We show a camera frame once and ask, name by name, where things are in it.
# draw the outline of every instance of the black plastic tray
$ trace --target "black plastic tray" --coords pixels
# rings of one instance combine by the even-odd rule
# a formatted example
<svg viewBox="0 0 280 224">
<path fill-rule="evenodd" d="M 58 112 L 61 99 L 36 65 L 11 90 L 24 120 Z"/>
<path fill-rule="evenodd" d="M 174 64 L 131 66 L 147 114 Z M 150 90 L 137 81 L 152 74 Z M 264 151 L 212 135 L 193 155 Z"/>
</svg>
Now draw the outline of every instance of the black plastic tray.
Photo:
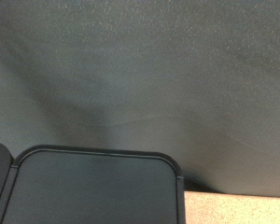
<svg viewBox="0 0 280 224">
<path fill-rule="evenodd" d="M 0 223 L 185 223 L 184 180 L 151 152 L 0 145 Z"/>
</svg>

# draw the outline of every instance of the gray fabric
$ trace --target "gray fabric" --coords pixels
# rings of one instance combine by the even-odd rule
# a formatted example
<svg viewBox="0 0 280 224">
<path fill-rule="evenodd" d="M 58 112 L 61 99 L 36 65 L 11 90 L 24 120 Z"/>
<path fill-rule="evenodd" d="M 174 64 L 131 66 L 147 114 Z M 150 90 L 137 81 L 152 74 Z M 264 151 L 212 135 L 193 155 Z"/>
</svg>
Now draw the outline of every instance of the gray fabric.
<svg viewBox="0 0 280 224">
<path fill-rule="evenodd" d="M 159 151 L 280 196 L 280 1 L 0 1 L 0 142 Z"/>
</svg>

